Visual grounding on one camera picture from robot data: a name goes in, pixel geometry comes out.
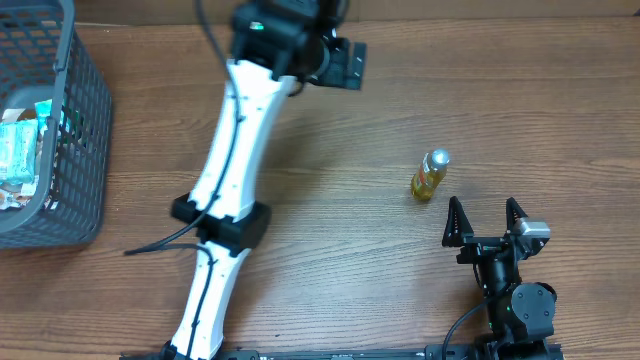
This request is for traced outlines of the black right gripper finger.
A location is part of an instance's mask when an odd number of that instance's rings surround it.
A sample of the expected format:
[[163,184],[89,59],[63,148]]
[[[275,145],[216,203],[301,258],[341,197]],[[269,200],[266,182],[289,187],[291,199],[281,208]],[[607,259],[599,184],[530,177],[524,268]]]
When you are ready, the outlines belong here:
[[447,222],[442,238],[443,247],[462,247],[474,236],[473,228],[456,196],[449,200]]
[[520,207],[514,197],[506,200],[506,222],[507,230],[512,232],[516,222],[521,218],[526,218],[526,212]]

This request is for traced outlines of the yellow oil bottle silver cap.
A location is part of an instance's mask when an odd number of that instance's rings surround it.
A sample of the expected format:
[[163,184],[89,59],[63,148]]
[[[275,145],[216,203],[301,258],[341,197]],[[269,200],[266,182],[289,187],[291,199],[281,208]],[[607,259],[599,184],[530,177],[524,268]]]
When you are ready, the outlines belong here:
[[429,201],[446,176],[449,162],[450,155],[445,149],[438,148],[426,153],[411,180],[412,196],[419,201]]

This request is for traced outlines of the small teal packet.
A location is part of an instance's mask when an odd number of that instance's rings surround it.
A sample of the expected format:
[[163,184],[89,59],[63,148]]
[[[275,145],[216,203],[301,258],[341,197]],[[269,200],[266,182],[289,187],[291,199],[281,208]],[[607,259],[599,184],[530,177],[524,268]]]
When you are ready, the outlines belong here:
[[[36,119],[38,121],[39,136],[43,137],[48,129],[48,118],[52,113],[53,100],[48,99],[35,103]],[[65,131],[69,131],[69,123],[65,120],[64,110],[61,110],[59,116],[59,125],[63,126]]]

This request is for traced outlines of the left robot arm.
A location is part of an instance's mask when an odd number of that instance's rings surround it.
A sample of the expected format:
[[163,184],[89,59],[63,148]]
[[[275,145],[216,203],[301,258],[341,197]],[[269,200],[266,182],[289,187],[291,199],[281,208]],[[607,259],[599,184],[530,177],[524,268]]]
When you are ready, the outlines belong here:
[[255,199],[257,173],[277,117],[305,85],[358,90],[366,46],[337,36],[346,1],[248,1],[231,20],[228,74],[203,172],[175,200],[173,217],[195,229],[195,272],[165,359],[212,359],[224,336],[238,273],[266,233],[270,208]]

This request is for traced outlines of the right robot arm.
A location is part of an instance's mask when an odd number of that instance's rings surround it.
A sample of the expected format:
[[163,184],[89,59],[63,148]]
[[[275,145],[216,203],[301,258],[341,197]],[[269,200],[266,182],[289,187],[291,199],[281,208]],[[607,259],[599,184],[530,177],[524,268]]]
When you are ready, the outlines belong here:
[[559,345],[549,345],[557,293],[544,282],[522,280],[519,263],[537,254],[551,239],[543,220],[529,217],[514,198],[506,200],[506,230],[497,237],[479,237],[457,197],[449,200],[442,238],[444,247],[457,248],[459,264],[469,264],[483,301],[451,326],[440,357],[451,356],[450,342],[468,318],[484,309],[490,332],[475,338],[460,354],[464,359],[561,359]]

